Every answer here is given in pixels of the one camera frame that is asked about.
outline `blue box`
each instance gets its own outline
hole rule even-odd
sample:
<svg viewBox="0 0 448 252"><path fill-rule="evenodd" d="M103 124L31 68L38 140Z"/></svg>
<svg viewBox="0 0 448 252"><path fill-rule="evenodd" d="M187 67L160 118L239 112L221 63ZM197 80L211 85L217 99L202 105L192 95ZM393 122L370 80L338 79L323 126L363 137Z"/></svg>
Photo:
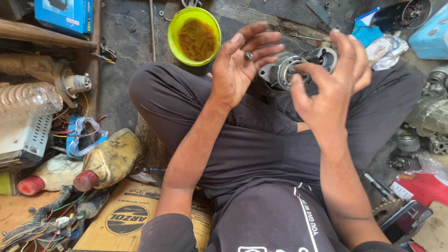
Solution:
<svg viewBox="0 0 448 252"><path fill-rule="evenodd" d="M49 30L87 40L92 33L93 0L34 0L35 18Z"/></svg>

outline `leg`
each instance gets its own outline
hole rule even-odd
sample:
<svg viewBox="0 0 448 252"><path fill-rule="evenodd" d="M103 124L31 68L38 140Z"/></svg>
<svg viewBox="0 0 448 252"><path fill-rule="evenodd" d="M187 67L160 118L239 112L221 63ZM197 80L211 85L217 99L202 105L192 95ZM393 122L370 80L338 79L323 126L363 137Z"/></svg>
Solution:
<svg viewBox="0 0 448 252"><path fill-rule="evenodd" d="M420 98L423 85L410 74L382 70L373 72L371 85L353 95L346 127L350 154L359 174L406 119ZM299 118L292 101L281 107L291 118ZM318 185L320 149L312 132L292 134L285 149L285 168L300 167L300 176Z"/></svg>
<svg viewBox="0 0 448 252"><path fill-rule="evenodd" d="M211 80L168 63L150 63L132 76L129 95L149 127L173 153L208 99ZM213 147L200 181L206 193L210 197L228 193L279 167L284 153L281 135L296 131L296 122L244 96L229 114Z"/></svg>

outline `arzol logo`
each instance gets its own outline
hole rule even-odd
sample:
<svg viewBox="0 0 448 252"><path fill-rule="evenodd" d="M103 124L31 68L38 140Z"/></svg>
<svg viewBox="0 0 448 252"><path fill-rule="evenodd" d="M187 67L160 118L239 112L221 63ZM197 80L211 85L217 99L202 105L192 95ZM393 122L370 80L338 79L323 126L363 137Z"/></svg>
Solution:
<svg viewBox="0 0 448 252"><path fill-rule="evenodd" d="M126 235L143 227L149 212L139 205L126 205L112 211L106 219L106 228L116 235Z"/></svg>

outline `concrete floor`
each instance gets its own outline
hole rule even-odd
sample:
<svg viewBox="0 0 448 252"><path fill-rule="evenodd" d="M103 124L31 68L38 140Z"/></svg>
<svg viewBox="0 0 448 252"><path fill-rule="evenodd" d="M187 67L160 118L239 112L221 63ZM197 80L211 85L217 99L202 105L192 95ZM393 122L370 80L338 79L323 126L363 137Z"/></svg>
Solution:
<svg viewBox="0 0 448 252"><path fill-rule="evenodd" d="M107 45L117 51L115 65L102 63L100 66L99 116L107 115L107 123L103 129L110 134L121 128L130 128L137 133L148 148L144 164L148 168L165 169L171 155L147 127L138 115L128 95L128 82L133 72L147 62L152 61L151 30L149 21L149 4L145 0L103 1L106 5L102 9L102 35L107 39ZM203 0L203 8L217 19L222 40L229 40L236 31L246 24L255 21L267 21L270 30L283 34L299 34L303 36L321 38L327 33L316 27L320 19L306 6L307 0ZM434 1L434 9L438 10L448 0ZM342 27L341 30L349 34L353 28L354 18L376 8L392 5L395 0L332 0L327 13ZM180 63L171 53L167 34L169 22L159 15L171 19L183 5L180 0L154 0L154 25L157 61L175 64L194 74L204 75L211 72L212 63L203 67L189 67ZM402 32L402 38L408 39L413 30ZM317 47L315 41L296 39L284 36L282 43L286 50L300 53ZM446 64L446 61L420 60L411 48L401 55L399 63L394 67L414 73L422 81L434 67ZM396 172L387 167L388 155L395 146L389 141L369 166L368 171L375 178L381 178L390 183ZM163 174L151 172L160 186ZM372 205L378 205L380 197L369 185L366 185Z"/></svg>

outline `cardboard box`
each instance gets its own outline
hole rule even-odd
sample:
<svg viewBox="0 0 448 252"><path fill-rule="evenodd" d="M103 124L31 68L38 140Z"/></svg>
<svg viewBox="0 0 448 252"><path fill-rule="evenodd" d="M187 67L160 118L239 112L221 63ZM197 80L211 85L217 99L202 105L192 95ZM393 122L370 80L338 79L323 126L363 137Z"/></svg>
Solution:
<svg viewBox="0 0 448 252"><path fill-rule="evenodd" d="M159 198L160 188L123 179L73 252L137 251L141 229L154 218ZM200 252L207 247L212 214L210 203L193 201L191 215Z"/></svg>
<svg viewBox="0 0 448 252"><path fill-rule="evenodd" d="M87 40L92 8L93 0L34 0L34 17L49 30Z"/></svg>

